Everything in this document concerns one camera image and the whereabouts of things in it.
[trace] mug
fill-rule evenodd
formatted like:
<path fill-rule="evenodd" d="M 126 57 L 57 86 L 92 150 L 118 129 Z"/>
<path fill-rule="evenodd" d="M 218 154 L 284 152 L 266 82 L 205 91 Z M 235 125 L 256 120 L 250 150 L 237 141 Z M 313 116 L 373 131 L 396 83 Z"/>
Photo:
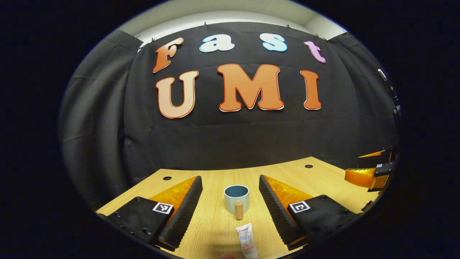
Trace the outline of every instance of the mug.
<path fill-rule="evenodd" d="M 244 185 L 232 185 L 224 190 L 225 208 L 231 214 L 235 214 L 235 203 L 243 204 L 243 213 L 249 208 L 249 188 Z"/>

